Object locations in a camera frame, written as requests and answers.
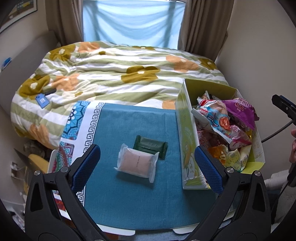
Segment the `purple snack bag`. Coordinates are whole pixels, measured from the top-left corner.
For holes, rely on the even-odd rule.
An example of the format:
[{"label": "purple snack bag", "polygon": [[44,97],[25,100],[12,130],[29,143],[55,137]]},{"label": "purple snack bag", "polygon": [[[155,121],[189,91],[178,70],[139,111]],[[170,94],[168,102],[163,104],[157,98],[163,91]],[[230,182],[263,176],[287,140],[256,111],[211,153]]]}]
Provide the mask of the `purple snack bag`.
[{"label": "purple snack bag", "polygon": [[226,105],[228,112],[240,119],[252,130],[255,130],[255,121],[258,121],[259,117],[251,104],[242,98],[223,100],[222,102]]}]

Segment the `cable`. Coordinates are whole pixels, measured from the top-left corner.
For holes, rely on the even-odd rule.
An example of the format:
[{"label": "cable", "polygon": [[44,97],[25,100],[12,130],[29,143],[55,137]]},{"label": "cable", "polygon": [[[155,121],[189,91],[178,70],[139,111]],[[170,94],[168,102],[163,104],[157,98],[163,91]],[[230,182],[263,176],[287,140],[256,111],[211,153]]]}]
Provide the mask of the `cable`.
[{"label": "cable", "polygon": [[276,201],[274,202],[274,204],[272,205],[272,208],[271,208],[271,214],[272,214],[272,211],[274,210],[275,206],[276,206],[276,203],[278,202],[280,196],[283,194],[283,192],[285,191],[286,187],[288,186],[288,183],[284,186],[283,190],[281,191],[281,193],[279,194],[279,196],[277,197]]},{"label": "cable", "polygon": [[266,137],[263,141],[261,141],[261,143],[268,141],[270,138],[272,138],[275,135],[277,135],[278,133],[282,132],[284,129],[286,129],[288,126],[290,126],[292,123],[293,123],[293,121],[291,120],[288,124],[286,124],[285,126],[283,126],[282,128],[280,128],[278,131],[276,131],[275,133],[273,133],[269,137]]}]

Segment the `green snack package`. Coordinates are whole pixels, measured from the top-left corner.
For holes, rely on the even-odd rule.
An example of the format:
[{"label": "green snack package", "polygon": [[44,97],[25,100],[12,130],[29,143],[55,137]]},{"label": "green snack package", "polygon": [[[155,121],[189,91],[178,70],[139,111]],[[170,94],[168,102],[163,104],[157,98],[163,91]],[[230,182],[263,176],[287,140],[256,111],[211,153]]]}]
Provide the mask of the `green snack package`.
[{"label": "green snack package", "polygon": [[145,138],[140,135],[137,135],[135,144],[133,146],[133,149],[147,152],[150,154],[155,154],[159,152],[159,159],[164,159],[166,150],[168,148],[167,142],[160,142],[153,139]]}]

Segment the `window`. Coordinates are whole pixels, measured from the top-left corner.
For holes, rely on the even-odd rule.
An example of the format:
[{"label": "window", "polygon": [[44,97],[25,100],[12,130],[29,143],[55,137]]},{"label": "window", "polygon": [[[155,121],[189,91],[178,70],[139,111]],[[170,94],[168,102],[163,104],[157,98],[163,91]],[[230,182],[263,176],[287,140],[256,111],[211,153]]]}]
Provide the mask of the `window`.
[{"label": "window", "polygon": [[185,0],[85,0],[85,41],[177,48]]}]

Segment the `white plastic wrapper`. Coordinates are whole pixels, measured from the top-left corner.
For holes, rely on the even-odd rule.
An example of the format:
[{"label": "white plastic wrapper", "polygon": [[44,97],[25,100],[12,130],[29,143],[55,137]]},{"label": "white plastic wrapper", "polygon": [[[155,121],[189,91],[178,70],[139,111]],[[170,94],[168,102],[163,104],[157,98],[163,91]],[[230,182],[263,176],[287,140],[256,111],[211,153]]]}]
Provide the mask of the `white plastic wrapper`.
[{"label": "white plastic wrapper", "polygon": [[153,155],[134,150],[122,144],[115,169],[138,177],[149,178],[149,182],[153,183],[158,154],[159,152]]}]

